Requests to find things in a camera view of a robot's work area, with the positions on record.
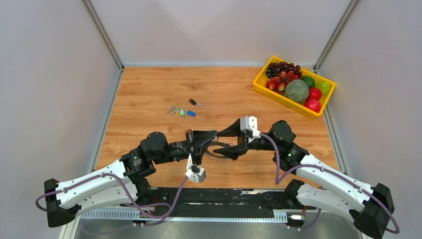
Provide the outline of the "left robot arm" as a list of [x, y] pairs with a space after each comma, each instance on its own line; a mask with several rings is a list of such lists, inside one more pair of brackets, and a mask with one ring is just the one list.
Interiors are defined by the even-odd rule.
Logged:
[[92, 199], [95, 194], [118, 185], [124, 188], [126, 184], [133, 184], [134, 193], [126, 190], [122, 198], [135, 205], [147, 206], [152, 200], [152, 192], [148, 189], [146, 177], [156, 172], [156, 164], [186, 159], [186, 179], [202, 183], [206, 177], [205, 170], [200, 167], [202, 157], [216, 137], [216, 130], [188, 130], [185, 140], [169, 143], [165, 134], [155, 131], [137, 148], [102, 170], [69, 181], [45, 181], [43, 198], [48, 227], [60, 227], [73, 221], [83, 210], [83, 200]]

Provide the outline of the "silver key with black fob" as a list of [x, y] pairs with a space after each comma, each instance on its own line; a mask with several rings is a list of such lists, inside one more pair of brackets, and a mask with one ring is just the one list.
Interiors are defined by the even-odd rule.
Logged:
[[195, 101], [194, 99], [189, 99], [189, 103], [192, 104], [195, 107], [201, 107], [201, 106], [205, 105], [204, 103], [199, 103], [199, 102]]

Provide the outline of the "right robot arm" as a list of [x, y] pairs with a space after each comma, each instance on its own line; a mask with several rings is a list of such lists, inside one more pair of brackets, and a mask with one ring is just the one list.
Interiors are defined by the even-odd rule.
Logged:
[[245, 116], [218, 132], [218, 136], [237, 138], [235, 146], [216, 150], [217, 154], [233, 160], [249, 150], [273, 151], [277, 185], [289, 174], [319, 185], [315, 188], [301, 180], [292, 180], [285, 188], [287, 206], [296, 208], [301, 204], [330, 211], [349, 220], [361, 233], [373, 239], [381, 239], [385, 232], [400, 232], [387, 186], [361, 182], [326, 165], [294, 142], [296, 135], [285, 120], [274, 123], [267, 133], [263, 133], [258, 130], [256, 117]]

